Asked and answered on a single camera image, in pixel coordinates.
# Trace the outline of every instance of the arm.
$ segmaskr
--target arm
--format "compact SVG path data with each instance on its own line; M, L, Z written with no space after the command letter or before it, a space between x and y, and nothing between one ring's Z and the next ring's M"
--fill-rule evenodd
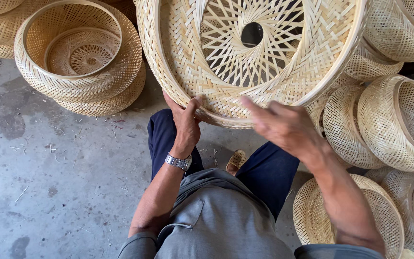
M199 120L194 119L194 113L201 104L201 97L191 99L186 110L170 99L166 93L164 93L164 98L172 110L173 120L177 127L177 136L169 152L170 156L185 159L191 154L201 137ZM129 237L144 231L153 232L157 236L167 225L183 174L184 171L180 168L164 163L138 203L130 224Z
M365 196L316 133L306 109L275 101L262 109L246 97L242 104L250 110L256 132L300 159L314 174L337 230L336 242L367 247L384 256L384 242Z

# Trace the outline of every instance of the person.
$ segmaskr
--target person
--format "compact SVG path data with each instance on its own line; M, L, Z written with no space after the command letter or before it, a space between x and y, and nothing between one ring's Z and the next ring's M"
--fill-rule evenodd
M202 98L191 99L186 109L164 98L170 109L148 124L152 181L118 259L384 257L364 195L304 108L272 101L263 109L242 97L256 132L270 142L226 172L204 169L196 149L201 131L194 115ZM336 244L292 253L276 236L275 221L300 161L314 174L337 234Z

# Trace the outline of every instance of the navy pants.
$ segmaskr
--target navy pants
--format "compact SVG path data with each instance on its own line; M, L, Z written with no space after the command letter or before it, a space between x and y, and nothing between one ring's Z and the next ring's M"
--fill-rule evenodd
M161 110L151 116L148 123L149 153L153 161L151 180L164 164L176 135L177 128L170 109ZM185 176L204 170L196 147L191 156L193 161ZM239 168L236 177L268 206L274 219L277 219L290 191L298 164L296 157L267 142Z

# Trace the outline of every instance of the forearm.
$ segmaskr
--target forearm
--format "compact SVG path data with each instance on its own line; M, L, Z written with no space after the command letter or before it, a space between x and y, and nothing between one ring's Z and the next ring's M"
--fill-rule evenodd
M188 147L176 144L170 155L176 158L185 158ZM143 194L133 216L129 237L143 231L151 231L156 235L167 225L170 213L177 199L180 182L184 171L175 166L164 163Z
M304 161L321 189L325 209L337 229L336 242L363 246L385 254L370 206L349 173L326 142Z

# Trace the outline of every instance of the wristwatch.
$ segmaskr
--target wristwatch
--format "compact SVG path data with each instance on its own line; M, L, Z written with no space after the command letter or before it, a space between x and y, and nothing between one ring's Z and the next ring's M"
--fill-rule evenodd
M190 167L192 160L193 160L193 157L191 155L189 155L186 159L178 159L178 158L171 156L169 153L167 153L167 157L166 157L166 163L168 163L169 165L173 165L175 167L181 168L181 170L185 172Z

